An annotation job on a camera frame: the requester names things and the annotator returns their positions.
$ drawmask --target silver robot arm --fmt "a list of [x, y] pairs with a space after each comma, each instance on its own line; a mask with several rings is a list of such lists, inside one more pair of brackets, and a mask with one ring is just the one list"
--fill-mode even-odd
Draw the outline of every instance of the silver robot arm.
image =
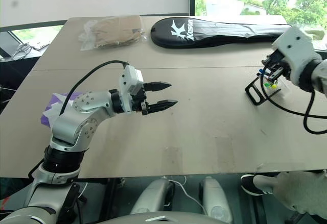
[[272, 83], [281, 75], [302, 90], [319, 91], [327, 97], [327, 60], [322, 60], [308, 36], [298, 28], [290, 28], [272, 45], [273, 54], [263, 61], [272, 71]]
[[142, 112], [147, 115], [165, 110], [174, 100], [148, 104], [146, 91], [170, 87], [165, 82], [144, 83], [140, 70], [125, 65], [120, 77], [120, 92], [87, 92], [58, 117], [52, 128], [50, 145], [43, 162], [35, 170], [34, 181], [21, 208], [2, 221], [9, 223], [55, 224], [77, 201], [79, 186], [74, 183], [84, 153], [99, 124], [118, 113]]

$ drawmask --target plastic bag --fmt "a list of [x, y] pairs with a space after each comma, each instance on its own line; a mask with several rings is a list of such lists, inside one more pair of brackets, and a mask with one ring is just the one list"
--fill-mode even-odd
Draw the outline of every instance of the plastic bag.
[[[78, 97], [81, 92], [74, 92], [67, 103], [66, 110], [70, 109], [72, 107], [73, 101], [76, 97]], [[48, 105], [45, 108], [45, 111], [42, 113], [41, 116], [41, 124], [48, 126], [52, 128], [54, 122], [59, 117], [59, 113], [61, 110], [61, 107], [67, 97], [68, 93], [66, 94], [57, 94], [53, 93], [51, 96], [51, 99], [48, 103]]]
[[138, 15], [90, 20], [84, 25], [84, 31], [79, 36], [79, 40], [83, 42], [81, 51], [126, 46], [147, 40], [141, 17]]

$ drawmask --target black cable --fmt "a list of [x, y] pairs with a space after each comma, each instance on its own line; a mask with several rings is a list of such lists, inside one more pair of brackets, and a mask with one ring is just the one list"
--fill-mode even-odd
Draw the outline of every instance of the black cable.
[[[267, 65], [264, 66], [264, 68], [263, 68], [263, 73], [265, 73], [266, 69], [267, 69]], [[263, 75], [261, 75], [261, 77], [260, 77], [260, 86], [261, 86], [262, 93], [264, 94], [265, 98], [266, 98], [268, 101], [270, 101], [272, 104], [274, 104], [276, 107], [278, 107], [278, 108], [280, 108], [280, 109], [282, 109], [282, 110], [284, 110], [285, 112], [288, 112], [288, 113], [292, 113], [292, 114], [299, 115], [299, 116], [303, 116], [303, 117], [305, 116], [304, 113], [299, 113], [299, 112], [295, 112], [295, 111], [289, 110], [289, 109], [287, 109], [287, 108], [282, 107], [282, 106], [279, 105], [278, 103], [274, 102], [274, 101], [273, 101], [273, 100], [268, 96], [268, 94], [267, 94], [266, 91], [265, 91], [265, 88], [264, 88], [264, 77], [263, 77]], [[310, 118], [321, 118], [321, 119], [327, 119], [327, 116], [312, 115], [312, 114], [309, 114], [308, 117], [310, 117]]]
[[[267, 64], [264, 66], [264, 68], [263, 68], [263, 72], [262, 72], [262, 73], [265, 73], [265, 72], [266, 72], [266, 69], [268, 68], [268, 64], [269, 64], [269, 63], [267, 63]], [[307, 132], [309, 132], [309, 133], [311, 133], [311, 134], [314, 134], [314, 135], [322, 135], [322, 134], [327, 133], [327, 130], [324, 130], [324, 131], [318, 131], [318, 132], [316, 132], [316, 131], [312, 131], [312, 130], [310, 130], [310, 129], [308, 128], [308, 125], [307, 125], [307, 121], [308, 121], [308, 118], [309, 118], [309, 117], [310, 117], [310, 118], [327, 119], [327, 116], [320, 116], [320, 115], [311, 115], [311, 114], [309, 114], [309, 112], [310, 112], [310, 110], [311, 110], [311, 107], [312, 107], [312, 105], [313, 105], [314, 98], [315, 98], [315, 92], [314, 92], [314, 91], [311, 93], [311, 99], [310, 99], [310, 102], [309, 102], [309, 104], [308, 104], [308, 107], [307, 107], [306, 113], [304, 114], [304, 113], [299, 113], [299, 112], [295, 112], [295, 111], [289, 110], [289, 109], [287, 109], [287, 108], [282, 107], [282, 106], [279, 105], [278, 103], [274, 102], [274, 101], [273, 101], [273, 100], [268, 96], [268, 94], [267, 94], [266, 91], [265, 91], [265, 88], [264, 88], [264, 76], [263, 76], [263, 75], [260, 76], [260, 86], [261, 86], [261, 89], [262, 89], [262, 92], [263, 92], [265, 98], [266, 98], [270, 103], [274, 104], [276, 107], [282, 109], [282, 110], [285, 111], [285, 112], [288, 112], [288, 113], [291, 113], [291, 114], [295, 114], [295, 115], [299, 115], [299, 116], [303, 116], [303, 117], [304, 117], [304, 119], [303, 119], [303, 126], [304, 126], [304, 128], [305, 128], [305, 130], [306, 130]]]
[[313, 90], [311, 92], [310, 102], [309, 102], [308, 108], [306, 110], [305, 117], [303, 119], [303, 126], [304, 126], [305, 130], [308, 131], [311, 134], [314, 134], [314, 135], [322, 135], [322, 134], [327, 133], [327, 130], [324, 130], [324, 131], [312, 131], [312, 130], [309, 129], [308, 124], [307, 124], [308, 123], [308, 115], [309, 115], [309, 112], [310, 112], [311, 107], [313, 105], [314, 99], [315, 99], [315, 91]]
[[60, 110], [60, 114], [63, 114], [63, 112], [65, 111], [65, 108], [67, 106], [67, 103], [69, 101], [69, 98], [71, 97], [72, 93], [75, 91], [75, 89], [81, 84], [83, 83], [83, 81], [85, 81], [92, 73], [94, 73], [95, 71], [97, 71], [99, 68], [103, 67], [103, 66], [106, 66], [108, 64], [111, 64], [111, 63], [121, 63], [124, 67], [126, 65], [129, 65], [128, 62], [123, 62], [123, 61], [119, 61], [119, 60], [112, 60], [112, 61], [108, 61], [108, 62], [104, 62], [102, 64], [100, 64], [99, 66], [93, 68], [90, 72], [88, 72], [83, 78], [81, 78], [73, 87], [72, 89], [70, 90], [70, 92], [68, 93], [63, 105], [62, 105], [62, 108]]
[[[99, 68], [103, 67], [103, 66], [106, 66], [108, 64], [111, 64], [111, 63], [121, 63], [123, 65], [123, 67], [125, 68], [126, 65], [129, 65], [128, 62], [123, 62], [123, 61], [119, 61], [119, 60], [112, 60], [112, 61], [108, 61], [108, 62], [104, 62], [102, 64], [100, 64], [99, 66], [96, 66], [95, 68], [93, 68], [90, 72], [88, 72], [83, 78], [81, 78], [73, 87], [72, 89], [70, 90], [70, 92], [68, 93], [63, 105], [62, 105], [62, 108], [60, 110], [60, 114], [63, 114], [63, 112], [65, 111], [65, 108], [67, 106], [67, 103], [69, 101], [69, 98], [71, 97], [72, 93], [74, 92], [74, 90], [83, 82], [85, 81], [92, 73], [94, 73], [95, 71], [97, 71]], [[41, 163], [44, 162], [44, 159], [40, 160], [40, 162], [37, 163], [37, 165], [35, 165], [33, 167], [33, 169], [31, 169], [31, 171], [29, 172], [28, 174], [28, 177], [29, 179], [33, 180], [33, 176], [32, 176], [32, 173], [40, 166]]]
[[80, 204], [79, 204], [79, 200], [78, 199], [76, 199], [76, 206], [77, 206], [79, 223], [80, 224], [83, 224], [83, 216], [82, 216], [82, 212], [81, 212], [81, 208], [80, 208]]
[[33, 169], [30, 170], [30, 172], [29, 172], [29, 174], [28, 174], [30, 180], [33, 180], [33, 179], [34, 179], [33, 176], [32, 176], [32, 173], [33, 173], [33, 172], [34, 172], [34, 171], [35, 171], [35, 170], [40, 166], [40, 164], [43, 163], [43, 162], [44, 162], [44, 159], [41, 159], [40, 162], [38, 162], [37, 165], [35, 165], [35, 166], [33, 167]]

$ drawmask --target white cable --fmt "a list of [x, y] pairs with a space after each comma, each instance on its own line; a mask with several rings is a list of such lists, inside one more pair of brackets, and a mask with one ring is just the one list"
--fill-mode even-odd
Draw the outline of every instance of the white cable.
[[85, 186], [84, 186], [82, 192], [80, 193], [80, 195], [78, 195], [78, 198], [80, 198], [80, 196], [82, 196], [83, 192], [85, 191], [85, 189], [86, 189], [86, 187], [87, 187], [87, 184], [88, 184], [88, 182], [85, 184]]
[[188, 180], [187, 180], [186, 176], [184, 176], [184, 183], [182, 184], [182, 186], [184, 186], [184, 185], [186, 184], [187, 181], [188, 181]]
[[17, 91], [17, 90], [14, 90], [14, 89], [9, 89], [9, 88], [5, 88], [5, 87], [0, 87], [0, 89], [4, 89], [4, 90], [12, 90], [12, 91]]
[[183, 192], [185, 193], [185, 195], [186, 195], [188, 198], [192, 199], [194, 202], [196, 202], [196, 203], [197, 203], [197, 204], [202, 208], [203, 213], [204, 213], [205, 215], [207, 215], [207, 212], [206, 212], [204, 206], [203, 206], [202, 204], [200, 204], [200, 202], [197, 201], [195, 198], [193, 198], [192, 196], [190, 196], [190, 195], [186, 192], [185, 188], [183, 187], [183, 185], [182, 185], [180, 182], [178, 182], [178, 181], [174, 181], [174, 180], [169, 180], [169, 181], [170, 181], [170, 182], [174, 182], [174, 183], [176, 183], [177, 185], [179, 185], [179, 186], [182, 188], [182, 190], [183, 190]]

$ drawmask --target sneaker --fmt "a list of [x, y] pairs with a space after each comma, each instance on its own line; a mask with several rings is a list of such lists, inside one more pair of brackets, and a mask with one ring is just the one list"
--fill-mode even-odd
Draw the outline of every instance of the sneaker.
[[242, 189], [252, 196], [261, 196], [264, 194], [272, 194], [272, 192], [265, 192], [260, 189], [258, 189], [254, 183], [253, 178], [255, 175], [247, 174], [241, 176], [241, 187]]

